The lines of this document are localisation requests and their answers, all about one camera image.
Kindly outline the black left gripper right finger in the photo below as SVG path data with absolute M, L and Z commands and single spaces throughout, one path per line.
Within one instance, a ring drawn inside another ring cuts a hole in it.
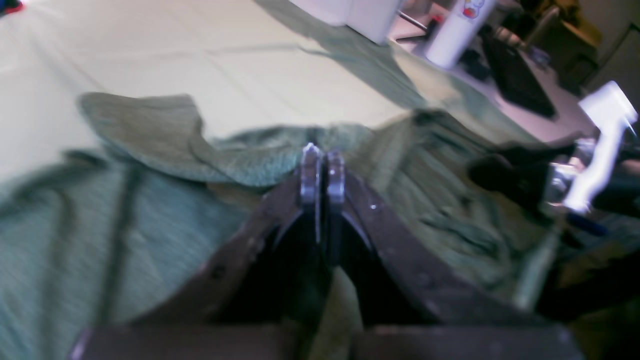
M 430 253 L 336 152 L 326 255 L 358 296 L 352 360 L 582 360 L 572 334 L 478 289 Z

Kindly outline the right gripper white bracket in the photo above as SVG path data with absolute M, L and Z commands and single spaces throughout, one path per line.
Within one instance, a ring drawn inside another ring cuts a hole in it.
M 587 214 L 614 172 L 627 129 L 638 112 L 614 80 L 578 103 L 598 137 L 549 143 L 506 143 L 468 164 L 468 178 L 526 211 L 537 211 L 545 187 L 547 214 Z

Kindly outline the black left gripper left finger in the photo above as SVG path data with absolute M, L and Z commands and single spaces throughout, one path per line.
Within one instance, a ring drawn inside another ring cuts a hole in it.
M 81 333 L 72 360 L 295 360 L 296 331 L 281 323 L 301 277 L 319 262 L 323 153 L 265 194 L 226 244 L 181 288 L 124 325 Z

